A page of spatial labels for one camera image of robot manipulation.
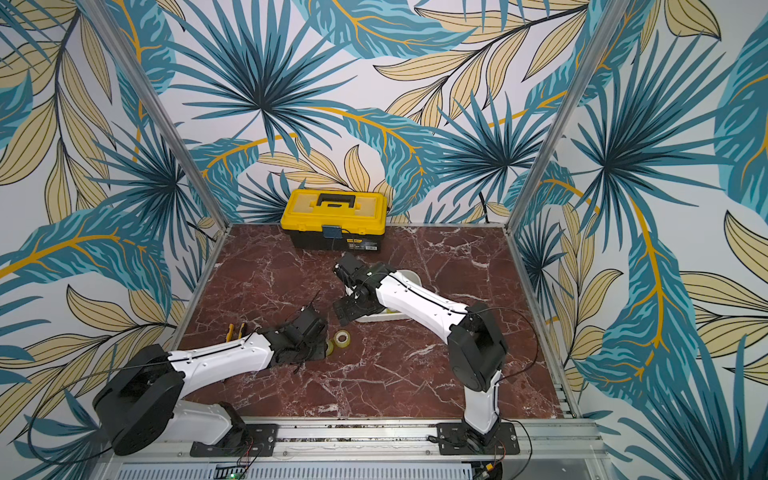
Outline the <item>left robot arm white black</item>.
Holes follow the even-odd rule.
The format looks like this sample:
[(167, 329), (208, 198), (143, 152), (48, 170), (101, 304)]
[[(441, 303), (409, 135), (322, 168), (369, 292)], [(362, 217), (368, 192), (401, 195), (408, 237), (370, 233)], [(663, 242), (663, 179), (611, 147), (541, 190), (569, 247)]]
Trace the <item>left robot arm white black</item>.
[(327, 321), (311, 306), (295, 319), (217, 345), (166, 351), (142, 348), (95, 396), (93, 407), (112, 451), (135, 454), (156, 442), (189, 442), (193, 457), (236, 457), (265, 448), (274, 426), (248, 425), (227, 402), (187, 395), (246, 373), (323, 360)]

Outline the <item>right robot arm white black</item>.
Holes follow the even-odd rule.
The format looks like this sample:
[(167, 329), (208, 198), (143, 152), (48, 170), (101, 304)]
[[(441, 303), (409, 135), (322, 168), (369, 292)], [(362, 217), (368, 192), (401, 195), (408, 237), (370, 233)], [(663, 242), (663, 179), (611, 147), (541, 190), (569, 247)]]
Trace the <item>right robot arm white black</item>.
[(397, 311), (426, 327), (448, 348), (450, 368), (464, 387), (462, 426), (488, 444), (500, 425), (498, 387), (508, 345), (492, 309), (452, 301), (410, 281), (385, 263), (367, 265), (350, 253), (333, 268), (346, 295), (333, 304), (340, 324)]

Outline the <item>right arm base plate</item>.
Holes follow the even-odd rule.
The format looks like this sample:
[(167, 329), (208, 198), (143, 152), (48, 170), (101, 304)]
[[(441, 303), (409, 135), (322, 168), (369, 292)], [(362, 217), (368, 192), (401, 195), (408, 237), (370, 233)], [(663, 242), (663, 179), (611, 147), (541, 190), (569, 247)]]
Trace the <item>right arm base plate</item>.
[(476, 432), (464, 422), (436, 425), (435, 443), (443, 456), (517, 455), (520, 445), (512, 423), (498, 422), (488, 433)]

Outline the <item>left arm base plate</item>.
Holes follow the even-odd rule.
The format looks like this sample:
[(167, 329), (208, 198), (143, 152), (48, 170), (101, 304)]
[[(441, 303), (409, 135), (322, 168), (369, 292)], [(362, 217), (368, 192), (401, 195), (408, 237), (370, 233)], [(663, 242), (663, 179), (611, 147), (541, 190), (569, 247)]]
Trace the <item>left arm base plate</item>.
[(279, 425), (242, 424), (230, 429), (216, 444), (207, 445), (195, 441), (190, 450), (193, 458), (212, 457), (271, 457), (274, 451)]

